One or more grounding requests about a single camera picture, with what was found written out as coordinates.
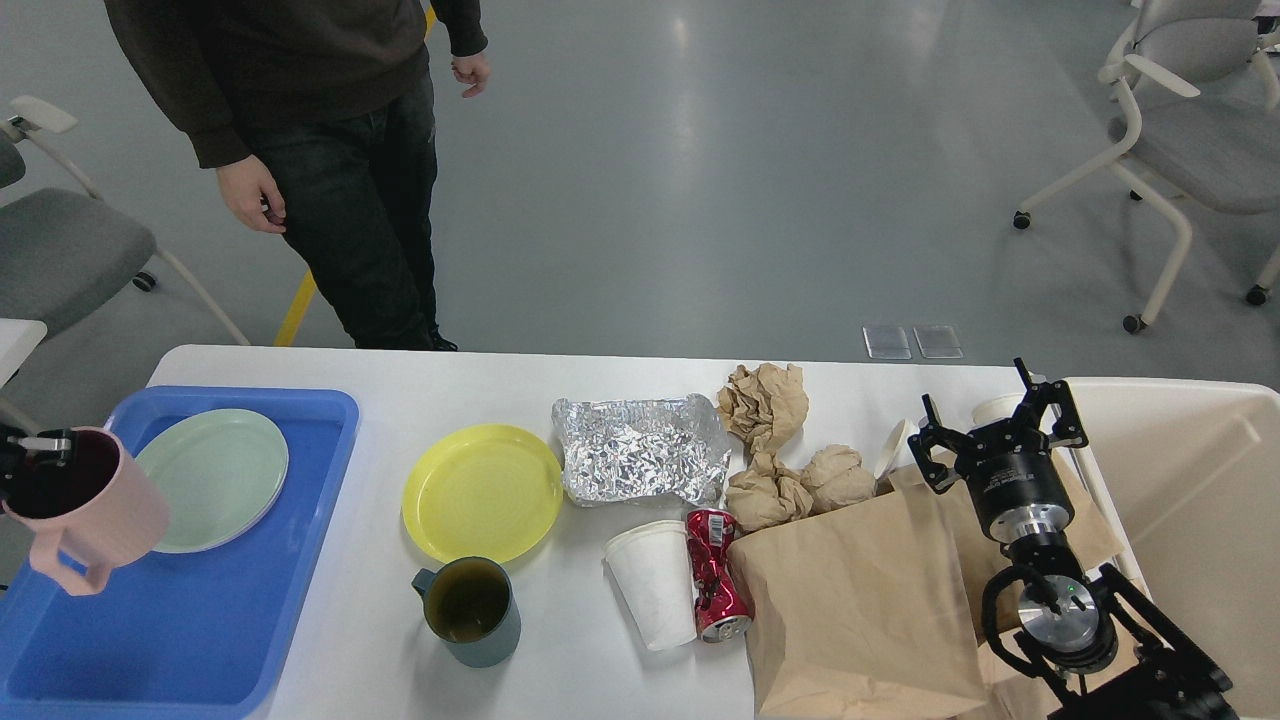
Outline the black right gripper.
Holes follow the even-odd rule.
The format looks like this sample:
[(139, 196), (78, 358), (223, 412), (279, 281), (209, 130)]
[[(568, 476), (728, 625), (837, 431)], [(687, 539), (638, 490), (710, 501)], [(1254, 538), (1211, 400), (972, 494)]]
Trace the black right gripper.
[(937, 448), (956, 456), (986, 537), (1001, 544), (1065, 530), (1075, 509), (1051, 457), (1052, 448), (1089, 445), (1071, 388), (1066, 380), (1038, 379), (1021, 357), (1012, 360), (1024, 395), (1011, 421), (992, 421), (969, 430), (979, 448), (966, 450), (966, 434), (946, 427), (931, 395), (923, 395), (925, 421), (908, 447), (923, 480), (945, 495), (961, 478), (954, 466), (934, 460)]

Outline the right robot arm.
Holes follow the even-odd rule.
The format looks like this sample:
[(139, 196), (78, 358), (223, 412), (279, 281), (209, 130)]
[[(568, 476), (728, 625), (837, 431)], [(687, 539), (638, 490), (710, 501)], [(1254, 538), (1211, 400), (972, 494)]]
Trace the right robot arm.
[(957, 430), (924, 395), (925, 420), (908, 438), (929, 488), (963, 483), (983, 536), (1009, 561), (980, 597), (989, 648), (1053, 692), (1057, 719), (1234, 719), (1233, 682), (1198, 644), (1111, 562), (1087, 577), (1051, 459), (1084, 448), (1085, 428), (1068, 382), (1014, 365), (1024, 395), (1007, 416)]

